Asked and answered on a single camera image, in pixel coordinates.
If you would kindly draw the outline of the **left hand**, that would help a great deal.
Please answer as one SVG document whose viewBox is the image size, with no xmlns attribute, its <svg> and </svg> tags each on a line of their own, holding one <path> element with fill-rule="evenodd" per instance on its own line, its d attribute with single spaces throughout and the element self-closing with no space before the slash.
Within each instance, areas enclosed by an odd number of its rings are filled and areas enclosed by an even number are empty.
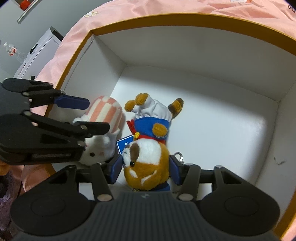
<svg viewBox="0 0 296 241">
<path fill-rule="evenodd" d="M 0 175 L 5 176 L 11 169 L 11 166 L 0 160 Z"/>
</svg>

